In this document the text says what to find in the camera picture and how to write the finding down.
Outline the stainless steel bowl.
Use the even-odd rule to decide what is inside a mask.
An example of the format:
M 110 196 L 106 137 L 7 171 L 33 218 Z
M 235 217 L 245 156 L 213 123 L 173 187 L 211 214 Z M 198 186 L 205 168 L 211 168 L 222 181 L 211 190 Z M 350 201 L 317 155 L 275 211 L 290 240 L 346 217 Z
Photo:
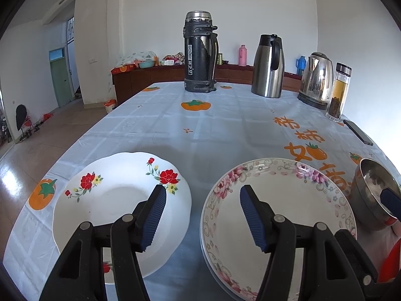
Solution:
M 381 203 L 380 194 L 385 188 L 400 196 L 400 188 L 391 173 L 380 163 L 362 158 L 355 170 L 348 201 L 359 222 L 371 231 L 384 230 L 397 221 Z

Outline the pink floral rim plate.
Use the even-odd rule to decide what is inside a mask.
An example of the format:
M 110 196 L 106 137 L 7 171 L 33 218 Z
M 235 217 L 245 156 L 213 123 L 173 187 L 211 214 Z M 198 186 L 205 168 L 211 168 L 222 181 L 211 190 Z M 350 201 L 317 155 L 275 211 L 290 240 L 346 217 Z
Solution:
M 260 158 L 224 174 L 211 188 L 200 219 L 206 264 L 235 300 L 255 300 L 270 256 L 307 239 L 317 223 L 357 237 L 355 216 L 335 166 L 318 169 L 285 158 Z

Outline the red flower white plate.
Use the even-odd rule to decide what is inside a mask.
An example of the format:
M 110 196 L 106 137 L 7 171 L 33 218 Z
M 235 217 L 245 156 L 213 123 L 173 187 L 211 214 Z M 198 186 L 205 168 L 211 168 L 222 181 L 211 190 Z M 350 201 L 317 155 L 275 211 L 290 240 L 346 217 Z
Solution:
M 52 233 L 58 251 L 65 248 L 79 224 L 116 221 L 147 200 L 158 184 L 166 190 L 166 205 L 152 244 L 137 256 L 143 276 L 156 272 L 185 237 L 192 196 L 174 165 L 145 152 L 101 158 L 69 180 L 54 208 Z

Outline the pink plastic bowl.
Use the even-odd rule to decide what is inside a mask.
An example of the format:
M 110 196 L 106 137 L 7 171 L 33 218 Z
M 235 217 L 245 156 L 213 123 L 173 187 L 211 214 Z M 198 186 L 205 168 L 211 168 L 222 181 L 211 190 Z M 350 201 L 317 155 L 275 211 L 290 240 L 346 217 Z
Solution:
M 391 249 L 389 256 L 383 262 L 379 271 L 378 282 L 386 283 L 395 279 L 400 270 L 400 243 L 399 240 Z

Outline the black smartphone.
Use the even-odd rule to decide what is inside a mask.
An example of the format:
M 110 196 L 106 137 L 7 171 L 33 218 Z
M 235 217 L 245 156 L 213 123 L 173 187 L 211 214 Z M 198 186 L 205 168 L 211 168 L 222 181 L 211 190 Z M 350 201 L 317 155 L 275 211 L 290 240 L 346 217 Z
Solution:
M 365 145 L 374 145 L 370 137 L 354 122 L 350 120 L 344 120 L 343 123 L 360 139 Z

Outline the glass tea bottle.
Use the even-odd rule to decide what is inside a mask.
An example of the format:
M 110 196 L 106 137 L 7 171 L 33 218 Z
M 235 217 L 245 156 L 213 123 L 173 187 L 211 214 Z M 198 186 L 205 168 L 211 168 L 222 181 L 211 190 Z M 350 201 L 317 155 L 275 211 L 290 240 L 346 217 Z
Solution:
M 326 109 L 326 117 L 332 121 L 340 122 L 345 106 L 352 68 L 336 63 L 336 75 L 332 85 L 331 97 Z

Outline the persimmon print tablecloth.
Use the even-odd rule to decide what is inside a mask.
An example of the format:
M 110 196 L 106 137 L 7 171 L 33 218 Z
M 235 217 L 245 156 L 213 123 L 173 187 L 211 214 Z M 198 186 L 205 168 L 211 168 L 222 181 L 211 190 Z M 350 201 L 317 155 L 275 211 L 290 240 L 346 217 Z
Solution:
M 279 99 L 254 95 L 248 85 L 220 84 L 209 94 L 188 93 L 178 82 L 156 84 L 105 116 L 45 171 L 56 180 L 56 197 L 67 181 L 99 158 L 118 152 L 148 152 L 175 165 L 190 186 L 192 213 L 182 244 L 145 283 L 152 300 L 227 300 L 201 254 L 203 203 L 216 181 L 240 163 L 303 154 L 306 141 L 327 153 L 307 163 L 339 186 L 349 183 L 353 158 L 372 158 L 397 175 L 377 146 L 363 144 L 346 126 L 285 91 Z

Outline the white orange bucket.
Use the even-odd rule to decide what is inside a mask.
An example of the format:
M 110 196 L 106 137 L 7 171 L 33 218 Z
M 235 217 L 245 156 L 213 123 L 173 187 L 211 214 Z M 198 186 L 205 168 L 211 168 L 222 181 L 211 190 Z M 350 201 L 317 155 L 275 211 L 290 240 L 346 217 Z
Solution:
M 111 113 L 118 106 L 115 99 L 110 99 L 106 101 L 103 105 L 107 113 Z

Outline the steel electric kettle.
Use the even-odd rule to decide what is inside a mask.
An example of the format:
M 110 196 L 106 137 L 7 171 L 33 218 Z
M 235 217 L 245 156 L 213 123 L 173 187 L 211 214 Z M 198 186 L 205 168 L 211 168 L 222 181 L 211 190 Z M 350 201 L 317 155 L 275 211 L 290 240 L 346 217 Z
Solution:
M 317 109 L 326 110 L 334 81 L 331 60 L 321 52 L 312 53 L 301 79 L 298 99 Z

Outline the black chair with clothes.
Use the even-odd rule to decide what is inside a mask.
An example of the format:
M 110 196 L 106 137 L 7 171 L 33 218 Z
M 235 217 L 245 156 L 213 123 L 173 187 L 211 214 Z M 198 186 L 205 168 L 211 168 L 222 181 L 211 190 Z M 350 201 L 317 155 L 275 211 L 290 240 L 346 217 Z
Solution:
M 21 131 L 19 142 L 32 136 L 34 132 L 39 131 L 39 125 L 33 125 L 31 117 L 28 115 L 27 108 L 20 104 L 16 108 L 16 127 Z

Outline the dark wood sideboard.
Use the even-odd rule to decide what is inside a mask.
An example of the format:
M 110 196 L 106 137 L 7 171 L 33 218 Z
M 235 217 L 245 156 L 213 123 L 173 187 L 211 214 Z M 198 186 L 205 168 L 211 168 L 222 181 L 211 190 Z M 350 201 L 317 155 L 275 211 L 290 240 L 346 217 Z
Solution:
M 143 89 L 155 83 L 182 82 L 185 67 L 183 65 L 157 66 L 145 69 L 126 67 L 126 71 L 112 70 L 112 80 L 118 105 L 123 104 Z M 252 66 L 223 64 L 216 67 L 215 79 L 230 84 L 251 84 Z

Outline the teal basin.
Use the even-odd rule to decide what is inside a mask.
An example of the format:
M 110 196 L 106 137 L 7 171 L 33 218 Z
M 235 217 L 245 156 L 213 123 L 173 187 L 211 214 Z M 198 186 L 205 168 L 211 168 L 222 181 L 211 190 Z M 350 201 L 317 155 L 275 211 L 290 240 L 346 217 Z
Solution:
M 143 62 L 139 63 L 139 68 L 147 69 L 147 68 L 153 67 L 154 65 L 155 65 L 154 60 L 147 60 L 147 61 L 143 61 Z

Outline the green door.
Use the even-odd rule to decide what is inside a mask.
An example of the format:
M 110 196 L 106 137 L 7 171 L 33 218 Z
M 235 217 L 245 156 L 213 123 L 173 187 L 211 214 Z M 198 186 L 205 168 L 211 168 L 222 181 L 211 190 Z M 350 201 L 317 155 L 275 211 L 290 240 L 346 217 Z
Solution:
M 73 100 L 65 48 L 49 51 L 50 71 L 54 93 L 59 107 Z

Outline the pink thermos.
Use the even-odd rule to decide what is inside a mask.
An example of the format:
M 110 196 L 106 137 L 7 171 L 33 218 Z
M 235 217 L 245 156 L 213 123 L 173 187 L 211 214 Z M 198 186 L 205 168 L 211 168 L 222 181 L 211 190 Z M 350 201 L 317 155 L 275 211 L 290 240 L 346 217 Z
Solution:
M 247 65 L 247 48 L 242 44 L 239 48 L 239 66 L 245 67 Z

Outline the black large thermos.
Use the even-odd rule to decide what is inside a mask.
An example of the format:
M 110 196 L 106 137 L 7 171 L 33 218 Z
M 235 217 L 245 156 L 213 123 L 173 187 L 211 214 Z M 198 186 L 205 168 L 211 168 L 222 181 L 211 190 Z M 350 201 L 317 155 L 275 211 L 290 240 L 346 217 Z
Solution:
M 186 14 L 183 27 L 184 87 L 188 92 L 210 93 L 216 90 L 217 29 L 207 11 L 194 10 Z

